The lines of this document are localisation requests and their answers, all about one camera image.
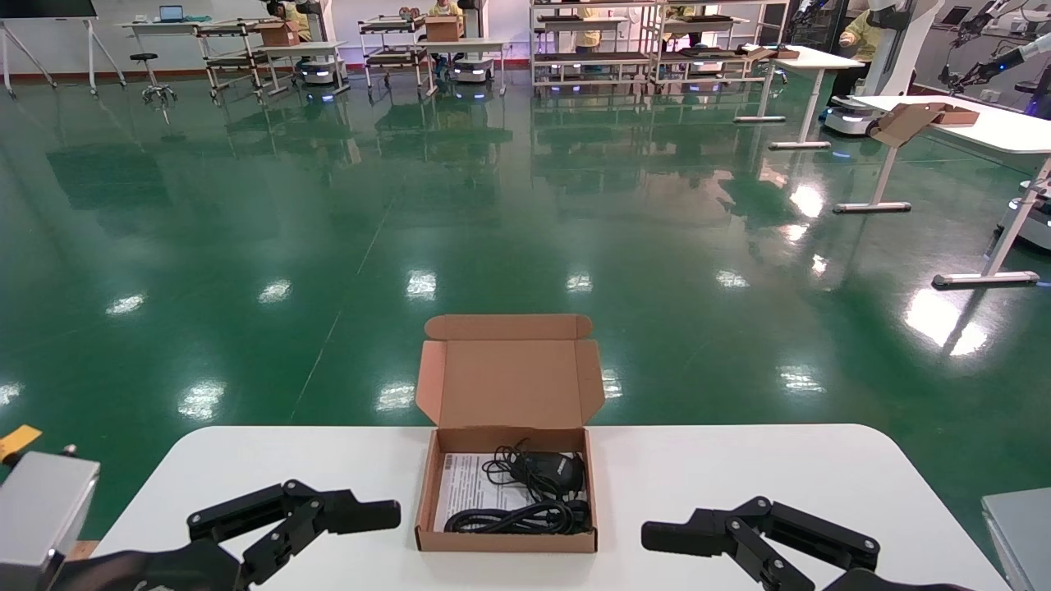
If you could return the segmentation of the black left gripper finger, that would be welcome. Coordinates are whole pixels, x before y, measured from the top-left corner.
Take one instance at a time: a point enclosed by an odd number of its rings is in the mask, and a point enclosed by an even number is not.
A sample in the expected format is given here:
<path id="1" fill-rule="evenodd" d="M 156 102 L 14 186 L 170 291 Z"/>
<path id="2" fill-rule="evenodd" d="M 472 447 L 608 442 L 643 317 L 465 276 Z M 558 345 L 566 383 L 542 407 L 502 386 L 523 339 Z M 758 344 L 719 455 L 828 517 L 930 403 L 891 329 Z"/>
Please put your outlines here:
<path id="1" fill-rule="evenodd" d="M 236 587 L 266 583 L 322 534 L 364 534 L 400 524 L 395 500 L 360 502 L 349 489 L 318 491 L 300 480 L 220 502 L 187 519 L 191 542 L 217 545 L 270 527 L 241 554 Z"/>

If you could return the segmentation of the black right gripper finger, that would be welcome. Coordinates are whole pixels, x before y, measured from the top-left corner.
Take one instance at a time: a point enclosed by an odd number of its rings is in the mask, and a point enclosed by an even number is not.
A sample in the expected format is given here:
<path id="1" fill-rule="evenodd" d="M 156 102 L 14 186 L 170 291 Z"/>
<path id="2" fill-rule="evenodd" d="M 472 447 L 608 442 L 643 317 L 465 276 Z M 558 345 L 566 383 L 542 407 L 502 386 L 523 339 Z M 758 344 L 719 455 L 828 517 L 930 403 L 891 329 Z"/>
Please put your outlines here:
<path id="1" fill-rule="evenodd" d="M 790 547 L 843 573 L 875 570 L 879 544 L 851 529 L 766 497 L 731 510 L 695 509 L 682 524 L 646 521 L 642 546 L 654 552 L 694 557 L 726 555 L 765 590 L 815 590 L 815 580 L 774 547 Z"/>

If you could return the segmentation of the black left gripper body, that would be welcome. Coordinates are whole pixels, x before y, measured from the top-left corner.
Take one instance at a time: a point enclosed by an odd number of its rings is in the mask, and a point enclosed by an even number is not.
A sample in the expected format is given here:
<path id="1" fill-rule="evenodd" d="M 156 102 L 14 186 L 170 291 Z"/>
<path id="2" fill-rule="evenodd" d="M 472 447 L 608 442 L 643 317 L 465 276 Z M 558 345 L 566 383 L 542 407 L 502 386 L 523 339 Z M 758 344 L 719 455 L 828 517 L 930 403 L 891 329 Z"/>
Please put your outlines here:
<path id="1" fill-rule="evenodd" d="M 162 552 L 121 551 L 67 562 L 51 590 L 245 590 L 241 563 L 214 541 Z"/>

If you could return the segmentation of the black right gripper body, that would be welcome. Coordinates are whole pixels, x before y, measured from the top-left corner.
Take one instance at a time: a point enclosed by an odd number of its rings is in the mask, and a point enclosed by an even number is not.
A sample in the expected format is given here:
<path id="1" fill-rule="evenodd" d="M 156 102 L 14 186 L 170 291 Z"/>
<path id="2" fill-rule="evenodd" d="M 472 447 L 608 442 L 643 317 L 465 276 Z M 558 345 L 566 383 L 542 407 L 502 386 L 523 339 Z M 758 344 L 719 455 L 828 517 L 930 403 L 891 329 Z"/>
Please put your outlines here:
<path id="1" fill-rule="evenodd" d="M 824 588 L 825 591 L 970 591 L 970 588 L 957 584 L 905 584 L 900 580 L 886 580 L 875 575 L 873 571 L 856 568 L 846 570 L 843 575 Z"/>

